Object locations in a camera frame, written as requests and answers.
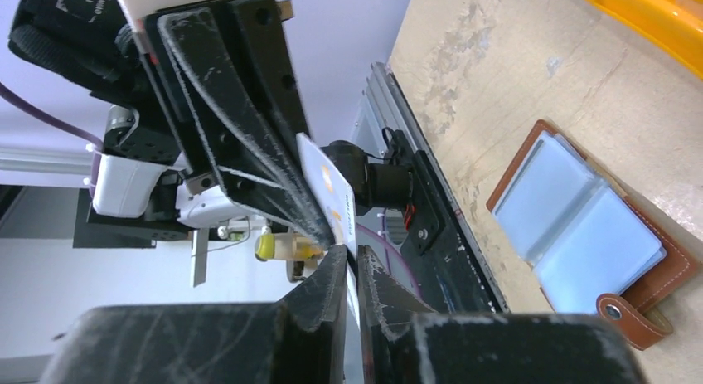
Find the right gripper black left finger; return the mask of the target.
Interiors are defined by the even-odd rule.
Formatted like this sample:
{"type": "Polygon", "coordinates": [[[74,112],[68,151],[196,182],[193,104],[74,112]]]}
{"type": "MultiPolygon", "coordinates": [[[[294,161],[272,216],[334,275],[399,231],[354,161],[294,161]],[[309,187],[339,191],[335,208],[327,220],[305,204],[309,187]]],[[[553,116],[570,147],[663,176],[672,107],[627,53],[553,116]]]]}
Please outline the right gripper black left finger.
{"type": "Polygon", "coordinates": [[[347,248],[333,246],[273,303],[91,309],[63,338],[43,383],[340,383],[347,248]]]}

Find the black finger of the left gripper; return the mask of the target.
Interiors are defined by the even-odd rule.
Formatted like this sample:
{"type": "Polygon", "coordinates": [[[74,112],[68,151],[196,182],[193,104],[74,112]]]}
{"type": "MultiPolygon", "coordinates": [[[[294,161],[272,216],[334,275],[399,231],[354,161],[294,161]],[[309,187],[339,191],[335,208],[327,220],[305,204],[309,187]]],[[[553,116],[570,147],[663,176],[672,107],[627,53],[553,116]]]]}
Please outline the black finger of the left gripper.
{"type": "Polygon", "coordinates": [[[172,7],[143,29],[146,71],[189,167],[234,205],[332,245],[301,168],[308,123],[277,0],[172,7]]]}

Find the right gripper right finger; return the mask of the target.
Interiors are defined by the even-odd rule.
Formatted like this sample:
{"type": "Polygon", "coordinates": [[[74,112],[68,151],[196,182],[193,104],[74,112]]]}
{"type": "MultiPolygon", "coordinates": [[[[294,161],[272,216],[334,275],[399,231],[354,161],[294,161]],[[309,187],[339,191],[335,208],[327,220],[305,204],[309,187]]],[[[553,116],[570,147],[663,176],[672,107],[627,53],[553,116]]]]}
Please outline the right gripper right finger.
{"type": "Polygon", "coordinates": [[[643,383],[619,331],[583,314],[442,314],[357,252],[367,383],[643,383]]]}

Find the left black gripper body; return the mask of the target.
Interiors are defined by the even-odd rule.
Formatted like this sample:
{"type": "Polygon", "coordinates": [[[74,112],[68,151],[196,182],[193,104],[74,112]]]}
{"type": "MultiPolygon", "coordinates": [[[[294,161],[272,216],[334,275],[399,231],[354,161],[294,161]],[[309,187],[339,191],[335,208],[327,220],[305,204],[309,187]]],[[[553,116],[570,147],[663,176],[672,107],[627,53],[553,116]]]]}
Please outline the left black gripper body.
{"type": "Polygon", "coordinates": [[[114,106],[106,152],[172,165],[172,135],[117,0],[20,0],[8,35],[17,57],[114,106]]]}

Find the white credit card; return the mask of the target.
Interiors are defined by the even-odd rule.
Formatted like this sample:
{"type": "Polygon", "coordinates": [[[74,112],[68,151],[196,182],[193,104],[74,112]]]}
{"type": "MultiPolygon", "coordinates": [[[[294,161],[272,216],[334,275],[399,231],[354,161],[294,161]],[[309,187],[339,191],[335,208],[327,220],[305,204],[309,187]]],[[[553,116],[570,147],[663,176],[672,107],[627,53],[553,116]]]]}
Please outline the white credit card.
{"type": "Polygon", "coordinates": [[[356,252],[356,209],[351,185],[306,134],[296,134],[303,175],[332,228],[336,244],[356,252]]]}

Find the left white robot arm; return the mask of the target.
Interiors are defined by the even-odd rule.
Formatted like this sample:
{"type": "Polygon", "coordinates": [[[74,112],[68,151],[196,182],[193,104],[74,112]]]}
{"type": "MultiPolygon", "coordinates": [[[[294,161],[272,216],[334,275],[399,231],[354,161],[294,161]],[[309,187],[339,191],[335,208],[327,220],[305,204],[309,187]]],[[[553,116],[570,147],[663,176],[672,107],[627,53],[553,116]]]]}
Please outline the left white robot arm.
{"type": "Polygon", "coordinates": [[[112,104],[87,220],[174,241],[254,213],[320,245],[280,0],[20,0],[9,50],[112,104]]]}

